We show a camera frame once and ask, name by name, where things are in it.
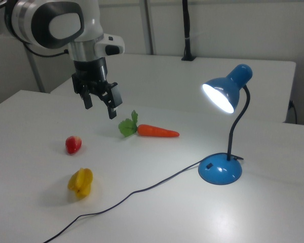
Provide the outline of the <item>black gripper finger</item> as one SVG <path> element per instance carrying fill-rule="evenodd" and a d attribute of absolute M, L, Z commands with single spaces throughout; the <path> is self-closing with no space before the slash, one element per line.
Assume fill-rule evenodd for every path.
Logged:
<path fill-rule="evenodd" d="M 90 92 L 89 92 L 87 86 L 83 86 L 82 91 L 81 91 L 81 97 L 82 97 L 82 100 L 84 102 L 85 108 L 90 109 L 93 105 L 92 105 Z"/>
<path fill-rule="evenodd" d="M 114 119 L 117 115 L 116 108 L 123 103 L 118 83 L 114 82 L 104 87 L 102 101 L 107 106 L 109 118 Z"/>

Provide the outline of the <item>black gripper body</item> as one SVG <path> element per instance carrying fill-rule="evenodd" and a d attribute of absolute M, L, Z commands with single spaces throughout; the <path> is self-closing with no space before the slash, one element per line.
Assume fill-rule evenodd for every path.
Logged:
<path fill-rule="evenodd" d="M 106 96 L 113 99 L 112 88 L 115 84 L 107 82 L 107 64 L 104 57 L 94 61 L 74 61 L 75 74 L 73 85 L 74 91 L 83 99 L 87 99 L 90 94 L 98 97 Z"/>

